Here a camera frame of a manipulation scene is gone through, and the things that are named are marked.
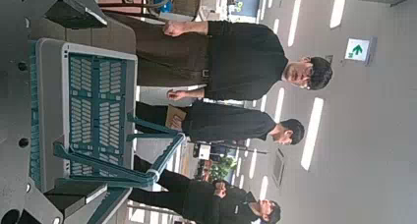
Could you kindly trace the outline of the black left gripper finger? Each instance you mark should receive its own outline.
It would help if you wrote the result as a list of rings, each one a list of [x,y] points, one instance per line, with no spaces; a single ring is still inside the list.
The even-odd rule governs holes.
[[[45,18],[63,28],[106,28],[108,21],[95,0],[57,0]]]
[[[64,218],[69,218],[98,198],[102,199],[106,192],[105,183],[71,180],[55,186],[44,195],[63,214]]]

